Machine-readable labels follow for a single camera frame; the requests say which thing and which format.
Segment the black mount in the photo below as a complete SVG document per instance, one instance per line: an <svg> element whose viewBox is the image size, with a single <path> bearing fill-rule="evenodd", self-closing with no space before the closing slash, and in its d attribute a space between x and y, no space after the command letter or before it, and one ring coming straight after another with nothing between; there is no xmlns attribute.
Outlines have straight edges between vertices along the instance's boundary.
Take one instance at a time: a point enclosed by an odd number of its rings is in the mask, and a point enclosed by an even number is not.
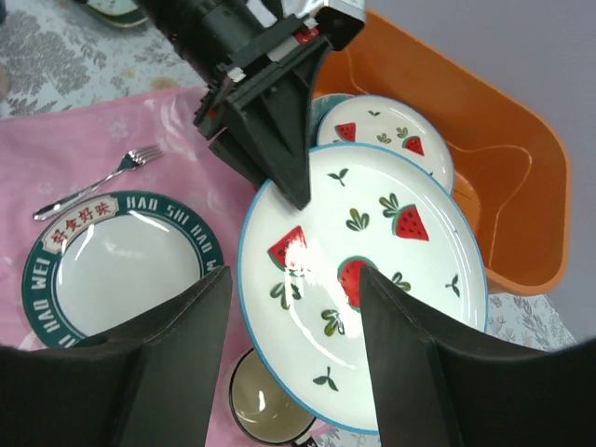
<svg viewBox="0 0 596 447"><path fill-rule="evenodd" d="M265 28L244 0L136 0L209 85L195 125L255 185L271 179L298 210L310 201L307 123L327 36L281 3Z"/></svg>
<svg viewBox="0 0 596 447"><path fill-rule="evenodd" d="M0 346L0 445L204 445L231 299L217 267L70 349Z"/></svg>
<svg viewBox="0 0 596 447"><path fill-rule="evenodd" d="M360 298L383 445L594 445L596 340L554 353L507 343L369 267Z"/></svg>

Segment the gray patterned tablecloth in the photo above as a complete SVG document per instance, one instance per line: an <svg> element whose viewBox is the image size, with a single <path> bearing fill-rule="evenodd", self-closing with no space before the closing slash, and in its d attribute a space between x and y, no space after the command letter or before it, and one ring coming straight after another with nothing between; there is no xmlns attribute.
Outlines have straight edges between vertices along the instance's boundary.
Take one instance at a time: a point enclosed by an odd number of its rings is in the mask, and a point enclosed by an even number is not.
<svg viewBox="0 0 596 447"><path fill-rule="evenodd" d="M271 21L260 4L252 7ZM150 26L109 28L70 0L7 0L7 9L0 26L0 65L10 89L0 102L0 118L203 84ZM553 350L575 342L546 296L493 295L489 316L489 333L512 343ZM324 447L380 444L378 437L337 428L318 441Z"/></svg>

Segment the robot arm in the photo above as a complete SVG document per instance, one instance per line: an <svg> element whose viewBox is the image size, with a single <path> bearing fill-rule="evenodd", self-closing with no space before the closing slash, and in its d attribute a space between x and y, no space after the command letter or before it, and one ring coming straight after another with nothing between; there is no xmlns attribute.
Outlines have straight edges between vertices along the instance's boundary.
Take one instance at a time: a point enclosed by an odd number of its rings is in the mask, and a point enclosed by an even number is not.
<svg viewBox="0 0 596 447"><path fill-rule="evenodd" d="M364 27L364 0L303 0L265 28L246 0L135 0L201 75L195 125L210 149L254 184L271 179L298 209L310 201L310 102L318 71Z"/></svg>

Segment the table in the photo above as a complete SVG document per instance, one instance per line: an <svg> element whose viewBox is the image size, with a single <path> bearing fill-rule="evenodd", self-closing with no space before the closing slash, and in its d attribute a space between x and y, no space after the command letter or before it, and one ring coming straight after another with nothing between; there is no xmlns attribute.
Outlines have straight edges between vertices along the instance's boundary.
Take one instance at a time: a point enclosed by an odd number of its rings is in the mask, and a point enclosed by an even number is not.
<svg viewBox="0 0 596 447"><path fill-rule="evenodd" d="M265 23L271 21L262 6L251 7ZM0 64L8 72L10 90L0 102L0 118L58 112L155 89L204 85L151 26L112 29L70 0L7 0L7 10L7 21L0 26ZM542 350L575 342L544 295L492 295L488 332ZM368 447L380 441L332 428L318 443Z"/></svg>

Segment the watermelon print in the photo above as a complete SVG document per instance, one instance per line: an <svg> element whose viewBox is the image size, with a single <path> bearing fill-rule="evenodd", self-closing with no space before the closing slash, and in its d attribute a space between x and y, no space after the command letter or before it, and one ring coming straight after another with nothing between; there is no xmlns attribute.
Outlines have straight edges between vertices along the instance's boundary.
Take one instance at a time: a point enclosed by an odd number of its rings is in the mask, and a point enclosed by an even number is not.
<svg viewBox="0 0 596 447"><path fill-rule="evenodd" d="M391 193L389 198L379 198L385 208L383 215L392 219L391 230L397 237L428 241L428 233L415 205L400 208L398 198Z"/></svg>
<svg viewBox="0 0 596 447"><path fill-rule="evenodd" d="M373 263L371 263L369 260L367 260L366 258L350 258L350 260L352 261L361 261L362 262L362 266L364 266L365 264L367 265L373 265ZM352 298L350 299L351 302L351 306L352 308L354 308L355 310L357 310L359 312L359 305L360 305L360 299L359 299L359 293L356 292L354 293L354 290L359 291L359 284L357 284L356 286L352 287L350 285L350 280L346 279L344 276L344 279L342 280L342 270L345 270L345 267L342 268L342 266L340 266L340 281L342 282L342 285L344 287L344 291L346 292L346 294L348 294L348 292L352 295ZM397 272L393 275L391 281L398 286L400 289L402 289L403 291L410 291L412 289L412 285L408 282L405 281L403 279L403 275L401 272ZM345 335L345 327L344 327L344 323L342 321L342 317L341 314L339 312L339 310L337 309L325 309L321 312L320 317L323 318L326 323L325 323L325 329L323 330L325 332L325 335L327 335L328 337L331 337L332 335L334 335L335 333L338 333L340 335Z"/></svg>
<svg viewBox="0 0 596 447"><path fill-rule="evenodd" d="M296 226L290 233L279 240L273 247L271 247L267 253L269 258L273 261L273 264L282 272L289 271L293 276L299 276L302 271L302 266L295 261L286 259L288 255L288 249L292 248L293 251L300 248L306 248L306 238L302 226Z"/></svg>
<svg viewBox="0 0 596 447"><path fill-rule="evenodd" d="M364 266L376 268L373 261L363 256L352 256L343 261L337 269L337 279L344 288L347 302L360 311L360 271Z"/></svg>
<svg viewBox="0 0 596 447"><path fill-rule="evenodd" d="M354 142L356 140L356 123L338 124L335 126L335 132L345 142Z"/></svg>
<svg viewBox="0 0 596 447"><path fill-rule="evenodd" d="M420 156L425 156L425 151L422 147L422 140L420 140L420 137L406 138L401 144L401 146L404 149L409 150L410 152L414 152L415 154L418 154Z"/></svg>

